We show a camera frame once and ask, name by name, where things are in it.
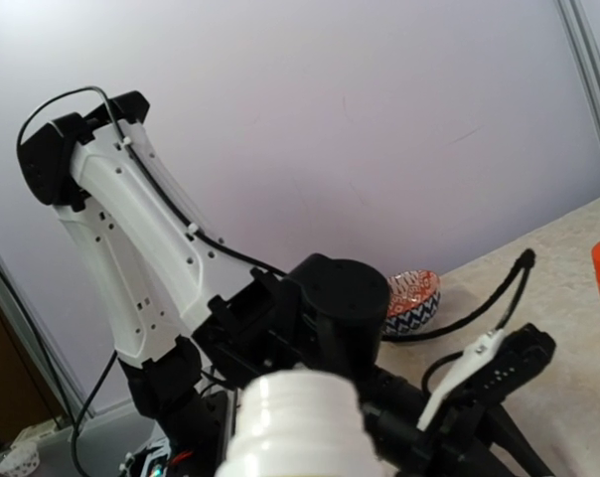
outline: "white backdrop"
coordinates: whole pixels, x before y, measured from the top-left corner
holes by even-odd
[[[86,83],[142,91],[155,147],[217,232],[283,268],[319,250],[443,272],[600,196],[551,2],[0,1],[0,251],[85,390],[109,330],[14,139]],[[126,398],[117,373],[96,406]]]

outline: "white bottle cap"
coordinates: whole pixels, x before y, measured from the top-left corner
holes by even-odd
[[[289,371],[245,391],[217,477],[381,477],[355,388],[335,375]]]

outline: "blue and white bowl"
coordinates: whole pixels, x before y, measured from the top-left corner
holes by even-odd
[[[388,279],[390,305],[383,335],[404,337],[423,331],[439,308],[439,276],[429,270],[413,270]]]

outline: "black mount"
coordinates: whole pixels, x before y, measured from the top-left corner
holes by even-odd
[[[150,108],[138,91],[114,97],[110,103],[114,117],[130,124],[143,122]],[[48,122],[18,147],[22,174],[42,204],[83,210],[88,193],[71,177],[73,151],[77,143],[85,145],[94,140],[92,132],[109,123],[104,105],[86,116],[73,112]]]
[[[181,467],[191,477],[214,475],[224,448],[227,396],[217,393],[202,398],[196,392],[201,355],[194,343],[177,338],[173,350],[156,362],[144,363],[141,370],[119,363],[139,413],[157,421],[175,455],[196,454],[196,459]]]

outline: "beige countertop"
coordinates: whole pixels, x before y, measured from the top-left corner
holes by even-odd
[[[600,199],[443,275],[441,306],[430,328],[474,310],[521,252],[534,249],[536,266],[509,329],[533,323],[556,340],[557,349],[547,369],[512,394],[505,407],[557,477],[600,477],[600,298],[591,261],[598,241]],[[378,363],[419,386],[428,365],[493,327],[512,293],[450,336],[382,345]]]

